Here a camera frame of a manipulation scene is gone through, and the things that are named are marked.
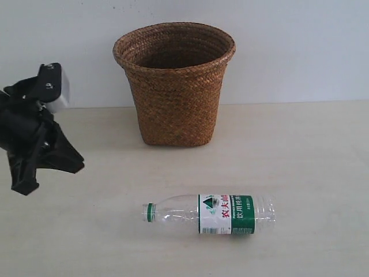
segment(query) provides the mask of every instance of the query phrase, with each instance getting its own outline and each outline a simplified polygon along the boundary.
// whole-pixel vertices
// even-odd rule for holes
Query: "bottle neck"
[[[156,205],[153,203],[144,205],[144,213],[143,213],[144,221],[154,222],[155,221],[155,210],[156,210]]]

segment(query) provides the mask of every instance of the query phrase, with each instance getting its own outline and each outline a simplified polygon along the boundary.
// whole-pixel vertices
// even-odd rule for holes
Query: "woven basket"
[[[161,23],[122,36],[113,48],[125,70],[142,139],[194,147],[213,136],[234,40],[199,23]]]

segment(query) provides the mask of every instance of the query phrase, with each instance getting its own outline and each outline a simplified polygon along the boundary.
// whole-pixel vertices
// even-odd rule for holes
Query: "water bottle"
[[[266,196],[187,194],[144,205],[144,221],[200,234],[254,234],[272,229],[276,213]]]

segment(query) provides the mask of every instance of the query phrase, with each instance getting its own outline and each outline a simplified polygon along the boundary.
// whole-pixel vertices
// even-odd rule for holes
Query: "basket rim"
[[[147,68],[147,67],[132,63],[126,59],[122,59],[121,56],[118,54],[120,42],[126,39],[127,37],[132,36],[137,32],[152,31],[152,30],[162,28],[162,27],[173,27],[173,26],[201,27],[201,28],[206,28],[213,32],[217,32],[224,41],[228,42],[229,48],[222,56],[220,56],[219,58],[213,59],[209,62],[202,63],[199,65],[186,66],[183,68],[168,68],[168,69],[167,68]],[[236,51],[235,41],[233,40],[231,35],[223,31],[222,29],[219,29],[217,27],[204,24],[204,23],[183,22],[183,21],[158,23],[158,24],[148,25],[145,27],[135,29],[121,36],[114,43],[114,46],[112,49],[112,53],[113,53],[115,61],[117,62],[118,65],[120,65],[124,69],[130,69],[130,70],[134,70],[136,72],[142,72],[142,73],[150,73],[152,75],[156,75],[156,74],[158,75],[168,75],[168,74],[177,75],[177,74],[183,74],[183,73],[199,73],[199,72],[204,73],[204,72],[213,71],[213,70],[216,70],[217,65],[226,64],[233,57],[235,51]]]

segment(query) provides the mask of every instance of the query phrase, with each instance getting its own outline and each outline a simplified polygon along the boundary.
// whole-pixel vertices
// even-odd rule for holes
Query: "white wall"
[[[369,99],[368,15],[368,0],[1,0],[0,86],[57,61],[74,107],[132,106],[117,38],[196,21],[237,43],[222,103]]]

